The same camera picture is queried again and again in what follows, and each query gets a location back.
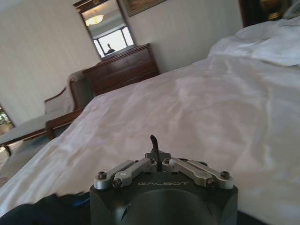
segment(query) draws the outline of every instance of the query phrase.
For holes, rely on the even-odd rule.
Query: pillow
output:
[[[250,57],[282,66],[300,64],[300,16],[246,27],[216,43],[211,55]]]

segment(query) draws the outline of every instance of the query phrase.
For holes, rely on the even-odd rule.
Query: metal linkage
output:
[[[179,171],[189,178],[193,179],[195,184],[199,186],[213,187],[216,184],[215,180],[209,172],[199,170],[178,158],[172,158],[169,162],[169,165],[174,170]]]
[[[141,159],[128,169],[117,172],[114,176],[112,185],[115,188],[122,188],[130,185],[132,180],[141,172],[151,171],[154,168],[151,166],[152,164],[153,162],[151,162],[151,160],[148,158]]]
[[[108,172],[99,172],[98,175],[95,177],[94,188],[97,190],[104,190],[110,188],[112,186],[114,175],[121,170],[127,169],[134,163],[135,162],[132,160],[127,160]]]
[[[194,166],[199,170],[210,173],[213,176],[214,180],[217,182],[219,188],[221,189],[233,188],[234,185],[233,178],[230,176],[229,172],[227,171],[218,172],[194,160],[187,161],[187,164]]]

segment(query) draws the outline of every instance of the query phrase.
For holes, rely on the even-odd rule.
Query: window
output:
[[[0,125],[3,123],[10,123],[10,120],[8,116],[5,114],[5,112],[0,107]]]
[[[130,36],[128,28],[122,27],[121,29],[118,29],[110,34],[95,39],[94,44],[100,56],[104,57],[113,52],[117,52],[133,45],[133,40]]]

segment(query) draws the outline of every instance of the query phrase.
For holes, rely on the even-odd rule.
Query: white bedsheet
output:
[[[300,217],[300,70],[211,56],[98,96],[0,189],[0,216],[87,191],[98,171],[151,150],[230,171],[239,209],[273,225]]]
[[[245,27],[218,41],[210,55],[249,57],[282,66],[300,65],[300,16]]]

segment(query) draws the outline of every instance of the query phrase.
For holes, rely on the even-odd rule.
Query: mirror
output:
[[[74,6],[80,12],[102,59],[135,45],[117,0],[86,0]]]

